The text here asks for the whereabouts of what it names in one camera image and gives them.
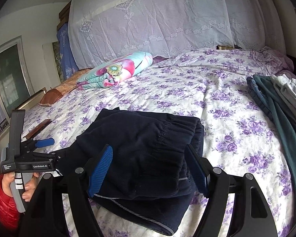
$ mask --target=window frame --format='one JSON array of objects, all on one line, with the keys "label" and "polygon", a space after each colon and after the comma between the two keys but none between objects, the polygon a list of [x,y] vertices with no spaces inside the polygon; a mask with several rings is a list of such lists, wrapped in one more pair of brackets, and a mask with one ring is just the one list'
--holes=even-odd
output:
[{"label": "window frame", "polygon": [[[16,38],[13,38],[12,40],[0,45],[0,53],[2,53],[6,49],[8,49],[14,45],[17,45],[17,48],[18,48],[20,66],[21,66],[21,71],[23,74],[25,85],[27,87],[29,95],[32,96],[34,94],[34,89],[33,89],[33,85],[32,85],[31,79],[29,77],[29,73],[28,73],[28,70],[26,67],[26,63],[25,63],[25,57],[24,57],[24,51],[23,51],[23,45],[22,45],[22,36],[18,36]],[[5,109],[1,95],[0,95],[0,106],[5,114],[6,119],[8,120],[8,123],[10,123],[10,117]]]}]

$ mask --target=gray handle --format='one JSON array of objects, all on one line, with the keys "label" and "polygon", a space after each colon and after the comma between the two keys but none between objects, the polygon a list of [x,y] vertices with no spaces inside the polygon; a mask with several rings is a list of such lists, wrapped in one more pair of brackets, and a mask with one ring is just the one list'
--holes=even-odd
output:
[{"label": "gray handle", "polygon": [[25,184],[31,180],[33,173],[17,173],[15,172],[14,181],[10,184],[11,192],[16,204],[16,208],[20,213],[25,212],[27,203],[22,199],[22,194],[25,192]]}]

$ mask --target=window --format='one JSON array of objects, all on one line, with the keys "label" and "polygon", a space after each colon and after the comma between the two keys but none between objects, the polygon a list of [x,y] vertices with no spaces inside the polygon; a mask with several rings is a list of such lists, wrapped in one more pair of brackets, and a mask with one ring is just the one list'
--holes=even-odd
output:
[{"label": "window", "polygon": [[11,112],[34,94],[25,65],[22,39],[0,46],[0,105],[9,121]]}]

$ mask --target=brown wallet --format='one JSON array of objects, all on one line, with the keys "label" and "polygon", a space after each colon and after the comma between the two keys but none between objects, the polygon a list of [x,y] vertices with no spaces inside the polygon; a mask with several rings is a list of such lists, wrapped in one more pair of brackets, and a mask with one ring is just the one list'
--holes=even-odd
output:
[{"label": "brown wallet", "polygon": [[43,129],[48,126],[52,121],[50,119],[45,119],[43,122],[38,124],[34,129],[32,129],[26,136],[24,136],[27,140],[33,139],[35,136],[37,136],[40,132],[43,131]]}]

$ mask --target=blue gripper pad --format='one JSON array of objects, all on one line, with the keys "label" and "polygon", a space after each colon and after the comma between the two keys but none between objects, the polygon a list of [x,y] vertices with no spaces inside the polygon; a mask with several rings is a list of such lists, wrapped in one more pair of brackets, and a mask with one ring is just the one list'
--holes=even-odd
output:
[{"label": "blue gripper pad", "polygon": [[96,165],[89,179],[89,188],[87,190],[89,197],[93,197],[95,193],[100,191],[104,177],[113,160],[113,148],[106,146],[106,148],[99,163]]},{"label": "blue gripper pad", "polygon": [[42,148],[42,147],[54,145],[54,143],[55,143],[55,140],[53,138],[48,138],[48,139],[44,139],[44,140],[38,140],[35,143],[35,147]]},{"label": "blue gripper pad", "polygon": [[204,194],[204,196],[207,196],[207,194],[209,193],[209,188],[208,188],[209,173],[207,169],[204,168],[204,166],[202,165],[200,157],[195,152],[192,145],[189,144],[185,147],[184,158],[199,193],[202,193]]}]

